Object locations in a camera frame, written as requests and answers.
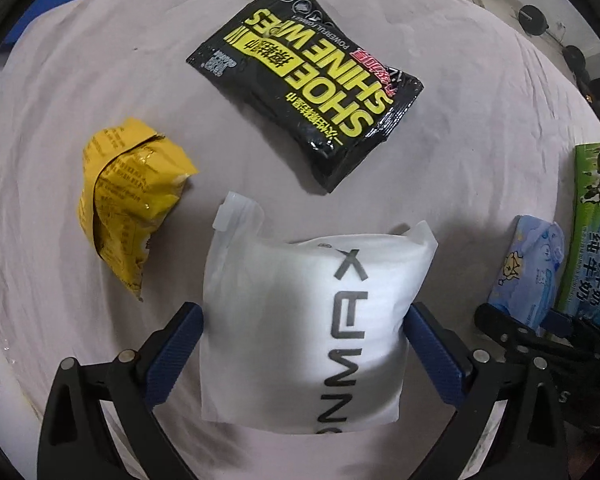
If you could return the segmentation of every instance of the yellow plastic package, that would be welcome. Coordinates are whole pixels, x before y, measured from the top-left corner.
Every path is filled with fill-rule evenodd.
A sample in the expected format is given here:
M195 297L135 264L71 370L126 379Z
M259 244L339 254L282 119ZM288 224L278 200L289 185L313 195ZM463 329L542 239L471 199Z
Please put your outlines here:
M142 121L96 133L82 152L78 220L111 270L140 298L149 238L198 170L181 147Z

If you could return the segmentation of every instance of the round table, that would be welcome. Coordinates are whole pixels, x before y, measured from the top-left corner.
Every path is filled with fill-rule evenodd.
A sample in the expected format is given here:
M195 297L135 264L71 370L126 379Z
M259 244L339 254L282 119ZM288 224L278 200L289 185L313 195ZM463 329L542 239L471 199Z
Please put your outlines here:
M257 200L267 234L287 242L426 220L440 246L418 298L470 347L488 344L472 313L515 216L555 219L569 234L573 147L600 142L600 124L508 25L465 0L318 0L365 50L424 83L388 141L324 195L285 132L186 64L250 1L76 0L38 18L14 48L0 82L0 337L39 413L64 357L109 361L184 301L202 300L212 221L229 190ZM181 145L200 170L152 237L144 303L75 215L83 146L127 116ZM210 424L200 420L197 366L194 354L156 413L202 479L407 478L452 415L412 354L394 424L321 436Z

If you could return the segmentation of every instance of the white plastic bag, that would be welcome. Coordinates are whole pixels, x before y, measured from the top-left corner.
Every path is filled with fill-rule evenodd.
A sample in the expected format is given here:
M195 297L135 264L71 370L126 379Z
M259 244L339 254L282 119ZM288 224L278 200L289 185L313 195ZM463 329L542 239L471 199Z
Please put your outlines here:
M229 193L206 261L202 417L277 433L340 433L398 419L402 318L438 246L426 222L403 236L285 244Z

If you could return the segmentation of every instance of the silver bolt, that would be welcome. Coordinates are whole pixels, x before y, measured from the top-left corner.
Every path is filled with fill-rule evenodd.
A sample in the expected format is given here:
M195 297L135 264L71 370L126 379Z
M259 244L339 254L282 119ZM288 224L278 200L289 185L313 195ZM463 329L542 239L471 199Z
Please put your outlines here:
M66 359L62 359L60 363L60 367L62 370L71 370L74 367L75 359L73 357L67 357Z
M134 350L123 350L118 354L118 361L121 363L130 363L136 358L136 352Z
M536 368L540 368L541 370L545 370L547 367L546 361L541 357L535 357L534 364L536 365Z
M474 352L474 359L479 363L486 363L490 358L491 356L486 350L476 350Z

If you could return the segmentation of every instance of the black shoe wipes package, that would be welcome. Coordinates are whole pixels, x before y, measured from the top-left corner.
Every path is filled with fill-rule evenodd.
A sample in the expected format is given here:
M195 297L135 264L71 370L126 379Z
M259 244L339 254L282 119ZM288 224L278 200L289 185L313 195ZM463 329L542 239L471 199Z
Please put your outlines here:
M387 140L422 91L353 43L315 0L254 0L187 63L291 134L327 192Z

